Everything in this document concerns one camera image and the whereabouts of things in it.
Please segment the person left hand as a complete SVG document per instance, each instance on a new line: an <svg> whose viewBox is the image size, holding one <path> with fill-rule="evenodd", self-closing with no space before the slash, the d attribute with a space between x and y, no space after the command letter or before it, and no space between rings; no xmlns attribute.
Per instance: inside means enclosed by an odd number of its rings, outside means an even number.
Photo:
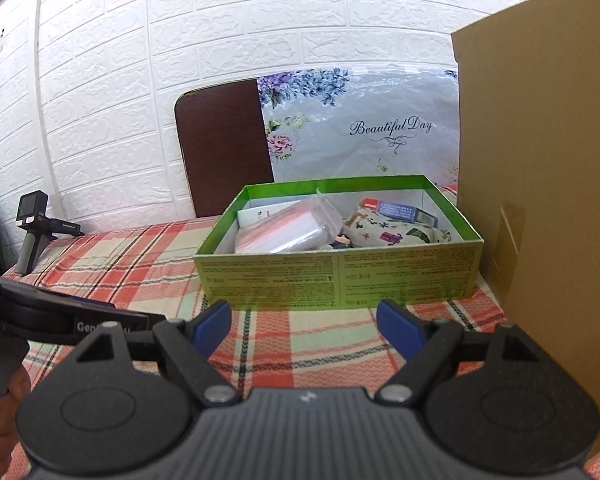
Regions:
<svg viewBox="0 0 600 480"><path fill-rule="evenodd" d="M18 443L15 430L16 411L31 391L31 379L20 366L9 379L7 392L0 397L0 477L6 474L12 462L12 451Z"/></svg>

